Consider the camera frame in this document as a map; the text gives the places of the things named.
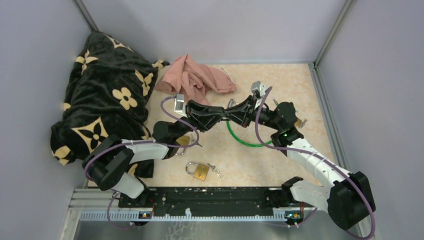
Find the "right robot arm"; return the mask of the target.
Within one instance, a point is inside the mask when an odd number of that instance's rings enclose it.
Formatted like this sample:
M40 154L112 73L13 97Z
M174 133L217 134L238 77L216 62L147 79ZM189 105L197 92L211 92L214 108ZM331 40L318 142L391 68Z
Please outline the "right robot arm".
M320 185L300 177L283 184L281 199L287 206L298 202L325 211L341 229L349 230L365 218L370 218L375 229L375 201L367 176L352 173L329 161L301 134L297 127L296 109L292 102L281 102L270 110L263 98L250 96L242 103L230 101L226 111L229 119L241 117L243 127L255 124L257 139L265 147L281 151L304 167Z

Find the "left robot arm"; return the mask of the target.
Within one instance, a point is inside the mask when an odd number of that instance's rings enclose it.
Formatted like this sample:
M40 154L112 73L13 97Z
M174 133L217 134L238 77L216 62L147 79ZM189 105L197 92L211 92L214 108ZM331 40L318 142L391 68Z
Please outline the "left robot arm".
M174 101L174 111L180 113L169 117L174 122L158 121L153 127L151 140L121 139L116 135L107 137L82 163L86 177L102 190L112 190L130 197L132 203L144 207L149 203L149 188L137 177L127 173L130 165L147 160L169 159L182 148L177 139L189 132L197 136L210 130L227 118L228 112L221 106L207 106L193 100L184 103Z

